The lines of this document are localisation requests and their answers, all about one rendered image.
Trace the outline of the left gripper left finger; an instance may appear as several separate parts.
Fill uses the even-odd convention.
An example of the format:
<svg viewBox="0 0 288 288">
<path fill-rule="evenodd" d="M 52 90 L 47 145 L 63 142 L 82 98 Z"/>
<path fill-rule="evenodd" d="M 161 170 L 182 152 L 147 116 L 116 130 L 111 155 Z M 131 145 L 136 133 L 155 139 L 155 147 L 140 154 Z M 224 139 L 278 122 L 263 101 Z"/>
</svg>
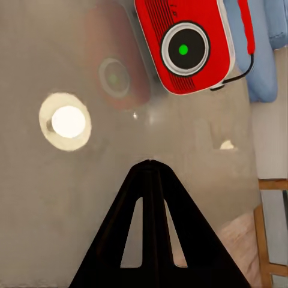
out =
<svg viewBox="0 0 288 288">
<path fill-rule="evenodd" d="M 120 268 L 134 207 L 140 197 L 142 266 Z M 130 169 L 69 288 L 160 288 L 150 160 Z"/>
</svg>

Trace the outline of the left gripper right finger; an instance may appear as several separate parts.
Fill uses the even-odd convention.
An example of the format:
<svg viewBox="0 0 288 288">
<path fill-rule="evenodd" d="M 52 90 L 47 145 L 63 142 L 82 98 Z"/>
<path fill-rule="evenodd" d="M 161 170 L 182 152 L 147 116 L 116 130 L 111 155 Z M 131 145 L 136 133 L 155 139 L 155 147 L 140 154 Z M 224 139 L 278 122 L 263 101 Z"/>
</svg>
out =
<svg viewBox="0 0 288 288">
<path fill-rule="evenodd" d="M 151 160 L 160 288 L 252 288 L 174 171 Z M 174 264 L 166 200 L 187 268 Z"/>
</svg>

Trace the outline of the radio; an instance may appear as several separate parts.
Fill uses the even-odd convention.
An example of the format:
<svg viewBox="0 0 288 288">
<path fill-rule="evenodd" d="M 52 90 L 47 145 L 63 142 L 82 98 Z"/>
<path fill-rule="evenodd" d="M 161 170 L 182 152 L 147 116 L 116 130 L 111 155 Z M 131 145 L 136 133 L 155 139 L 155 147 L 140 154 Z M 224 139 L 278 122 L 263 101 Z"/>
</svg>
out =
<svg viewBox="0 0 288 288">
<path fill-rule="evenodd" d="M 235 50 L 223 0 L 134 0 L 136 13 L 163 86 L 172 94 L 217 91 L 244 78 L 254 64 L 255 42 L 247 0 L 238 0 L 251 64 L 224 80 Z"/>
</svg>

